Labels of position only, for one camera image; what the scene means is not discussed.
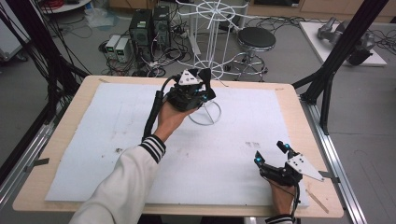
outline gray floor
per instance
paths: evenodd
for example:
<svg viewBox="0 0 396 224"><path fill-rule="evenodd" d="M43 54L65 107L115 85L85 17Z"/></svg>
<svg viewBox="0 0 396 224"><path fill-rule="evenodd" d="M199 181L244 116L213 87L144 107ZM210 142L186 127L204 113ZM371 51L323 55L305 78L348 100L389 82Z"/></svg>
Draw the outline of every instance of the gray floor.
<svg viewBox="0 0 396 224"><path fill-rule="evenodd" d="M60 16L60 22L77 21L83 12L76 10ZM98 46L112 34L122 34L128 20L117 20L109 29L90 30L85 21L73 24L73 34L65 35L69 48L93 73L102 74L106 61ZM373 29L384 32L395 25L376 25ZM205 46L205 35L199 45ZM239 48L232 38L233 47L227 53L231 58ZM396 220L396 56L385 49L375 48L388 63L386 67L342 66L333 82L329 131L346 174L361 205L368 223L395 223ZM276 47L262 55L269 68L267 82L293 83L320 67L320 61L301 30L291 26L276 32ZM167 75L184 69L174 63L165 68ZM0 67L0 162L18 144L47 99L47 83L31 61L12 60ZM224 76L230 80L233 76ZM257 77L244 77L257 81ZM306 87L297 92L302 93ZM0 211L0 223L67 223L71 213L21 213L12 209L11 197ZM168 223L197 223L198 217L165 217ZM349 223L344 215L338 219L303 218L303 223Z"/></svg>

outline stool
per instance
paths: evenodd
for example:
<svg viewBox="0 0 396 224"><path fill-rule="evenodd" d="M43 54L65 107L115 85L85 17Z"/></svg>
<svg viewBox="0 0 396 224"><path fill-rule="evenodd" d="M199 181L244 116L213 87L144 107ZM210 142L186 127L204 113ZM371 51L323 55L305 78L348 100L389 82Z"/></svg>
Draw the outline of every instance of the stool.
<svg viewBox="0 0 396 224"><path fill-rule="evenodd" d="M276 38L269 31L259 27L246 27L238 32L238 42L246 50L246 52L236 54L232 59L231 63L233 67L239 72L238 78L235 81L239 81L239 78L244 75L259 75L260 82L263 82L263 75L268 72L268 68L265 66L265 62L262 58L256 55L256 52L265 52L271 50L275 46ZM242 56L241 61L237 61L236 58ZM241 64L242 68L234 66L235 63ZM262 69L258 71L254 65L262 65ZM230 70L230 65L226 65L225 70Z"/></svg>

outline table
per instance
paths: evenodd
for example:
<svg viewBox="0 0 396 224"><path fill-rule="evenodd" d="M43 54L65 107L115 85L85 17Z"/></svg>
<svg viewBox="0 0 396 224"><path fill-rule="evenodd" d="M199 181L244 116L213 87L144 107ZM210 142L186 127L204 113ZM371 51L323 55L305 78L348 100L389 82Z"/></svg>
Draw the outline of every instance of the table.
<svg viewBox="0 0 396 224"><path fill-rule="evenodd" d="M163 84L164 79L147 77L86 77L40 156L40 159L49 158L49 164L39 165L33 169L13 204L15 210L74 212L78 209L80 203L45 202L44 198L55 177L56 169L64 150L71 141L74 131L95 94L96 88L103 82L160 86ZM299 99L291 85L248 82L225 83L229 86L228 88L274 90L288 127L293 148L296 150L298 148L298 151L303 153L318 170L327 170ZM226 88L217 81L213 81L212 86ZM303 181L309 196L310 206L297 209L297 217L341 217L344 214L330 179L319 182L305 177ZM274 211L272 206L146 204L144 214L269 217L274 214Z"/></svg>

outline white mat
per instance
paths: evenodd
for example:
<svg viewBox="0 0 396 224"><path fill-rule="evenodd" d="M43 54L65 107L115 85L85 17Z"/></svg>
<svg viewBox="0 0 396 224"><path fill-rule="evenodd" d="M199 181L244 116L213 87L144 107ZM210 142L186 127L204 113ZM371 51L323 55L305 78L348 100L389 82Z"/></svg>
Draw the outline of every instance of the white mat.
<svg viewBox="0 0 396 224"><path fill-rule="evenodd" d="M101 84L64 153L46 200L89 199L114 168L120 155L116 149L140 143L159 88ZM219 88L215 93L222 110L220 121L200 126L185 119L166 142L148 203L272 204L270 186L253 159L259 150L274 166L283 166L286 160L276 147L278 140L290 140L275 92ZM307 206L303 185L301 193L302 206Z"/></svg>
<svg viewBox="0 0 396 224"><path fill-rule="evenodd" d="M322 62L326 61L327 57L329 57L330 52L332 51L332 44L329 40L322 39L320 40L317 36L318 28L322 27L324 23L317 22L300 22L300 26L306 36L308 38L309 43L314 49L315 53L318 55ZM332 26L332 30L334 31L337 28L338 24L334 24ZM375 52L375 50L370 50L373 53L366 61L364 61L361 66L385 66L387 63ZM343 65L350 65L348 62L344 62Z"/></svg>

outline black and white cuff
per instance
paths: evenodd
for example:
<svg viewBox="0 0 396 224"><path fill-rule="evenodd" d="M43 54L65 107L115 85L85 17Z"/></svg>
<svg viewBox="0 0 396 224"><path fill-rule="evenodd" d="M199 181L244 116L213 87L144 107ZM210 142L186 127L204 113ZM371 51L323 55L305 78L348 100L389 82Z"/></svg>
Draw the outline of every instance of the black and white cuff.
<svg viewBox="0 0 396 224"><path fill-rule="evenodd" d="M265 219L266 224L292 224L291 215L279 215Z"/></svg>
<svg viewBox="0 0 396 224"><path fill-rule="evenodd" d="M166 150L163 141L154 134L147 137L139 146L143 147L157 163L160 162Z"/></svg>

